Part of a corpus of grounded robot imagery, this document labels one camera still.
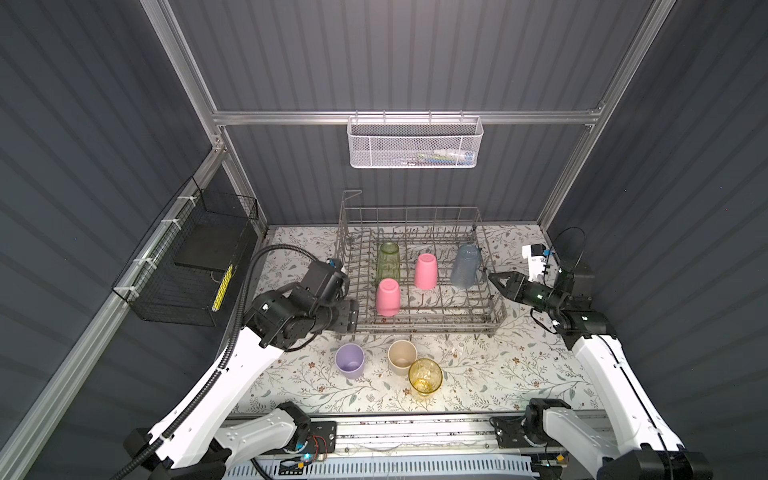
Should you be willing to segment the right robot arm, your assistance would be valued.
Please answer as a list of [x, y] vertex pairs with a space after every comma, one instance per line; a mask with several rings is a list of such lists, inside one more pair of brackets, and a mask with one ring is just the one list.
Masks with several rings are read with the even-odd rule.
[[663, 420], [632, 371], [607, 317], [591, 305], [589, 276], [559, 269], [553, 284], [521, 272], [494, 272], [489, 281], [508, 300], [546, 314], [588, 374], [614, 438], [607, 440], [565, 401], [534, 398], [520, 422], [535, 446], [562, 446], [595, 479], [711, 479], [712, 466], [688, 449]]

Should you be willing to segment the purple cup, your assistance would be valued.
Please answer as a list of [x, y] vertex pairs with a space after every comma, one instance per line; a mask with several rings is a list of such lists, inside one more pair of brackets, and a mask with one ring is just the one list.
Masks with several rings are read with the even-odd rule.
[[336, 352], [335, 364], [346, 378], [360, 378], [364, 373], [365, 353], [357, 344], [344, 344]]

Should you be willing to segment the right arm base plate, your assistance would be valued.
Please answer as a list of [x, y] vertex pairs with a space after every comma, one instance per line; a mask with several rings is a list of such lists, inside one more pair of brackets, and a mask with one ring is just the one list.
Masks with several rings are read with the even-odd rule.
[[546, 434], [528, 429], [524, 416], [492, 416], [489, 418], [489, 423], [494, 430], [499, 448], [565, 450], [560, 443]]

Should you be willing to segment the pink cup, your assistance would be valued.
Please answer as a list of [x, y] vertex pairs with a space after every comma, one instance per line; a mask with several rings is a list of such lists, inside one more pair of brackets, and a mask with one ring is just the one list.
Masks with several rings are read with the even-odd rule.
[[382, 279], [377, 288], [376, 310], [380, 316], [392, 317], [399, 313], [401, 307], [401, 289], [397, 280]]
[[423, 253], [417, 258], [414, 285], [421, 290], [432, 290], [438, 282], [438, 262], [434, 254]]

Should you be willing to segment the green transparent cup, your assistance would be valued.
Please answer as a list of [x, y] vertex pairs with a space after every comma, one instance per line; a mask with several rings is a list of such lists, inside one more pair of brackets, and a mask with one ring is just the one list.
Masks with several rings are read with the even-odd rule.
[[385, 279], [400, 281], [401, 262], [399, 245], [393, 241], [380, 244], [376, 262], [375, 282], [379, 284]]

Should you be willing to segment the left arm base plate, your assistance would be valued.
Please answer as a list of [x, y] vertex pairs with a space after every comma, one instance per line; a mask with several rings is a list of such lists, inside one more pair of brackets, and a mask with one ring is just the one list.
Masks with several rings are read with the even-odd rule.
[[277, 449], [280, 454], [310, 456], [334, 453], [338, 437], [338, 423], [335, 421], [311, 422], [307, 426], [299, 427], [294, 437], [282, 448]]

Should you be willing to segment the yellow transparent cup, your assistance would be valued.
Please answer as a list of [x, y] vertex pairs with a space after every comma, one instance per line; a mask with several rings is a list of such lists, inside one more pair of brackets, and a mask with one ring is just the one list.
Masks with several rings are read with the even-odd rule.
[[408, 381], [413, 393], [429, 396], [436, 393], [443, 384], [443, 371], [437, 362], [420, 358], [413, 362], [408, 371]]

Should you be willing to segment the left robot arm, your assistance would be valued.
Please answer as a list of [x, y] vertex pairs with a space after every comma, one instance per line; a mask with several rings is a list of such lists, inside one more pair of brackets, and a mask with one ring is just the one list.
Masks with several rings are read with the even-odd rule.
[[221, 479], [232, 467], [271, 451], [312, 455], [311, 421], [290, 401], [255, 420], [224, 422], [283, 354], [308, 346], [325, 330], [354, 330], [358, 303], [348, 298], [348, 289], [342, 261], [316, 257], [299, 282], [265, 291], [253, 301], [243, 288], [225, 350], [165, 418], [126, 438], [132, 459], [115, 478], [143, 467], [152, 479]]

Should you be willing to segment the pink cup front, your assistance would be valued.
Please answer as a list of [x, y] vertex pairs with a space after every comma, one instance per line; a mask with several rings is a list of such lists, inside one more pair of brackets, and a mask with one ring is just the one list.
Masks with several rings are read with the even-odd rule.
[[434, 254], [423, 253], [417, 258], [414, 285], [421, 290], [432, 290], [438, 282], [438, 262]]

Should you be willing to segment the blue-grey transparent cup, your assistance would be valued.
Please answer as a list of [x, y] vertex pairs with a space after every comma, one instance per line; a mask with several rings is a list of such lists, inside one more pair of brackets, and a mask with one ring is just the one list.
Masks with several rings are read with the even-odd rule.
[[482, 264], [481, 250], [474, 244], [459, 246], [450, 275], [454, 287], [469, 289], [475, 285]]

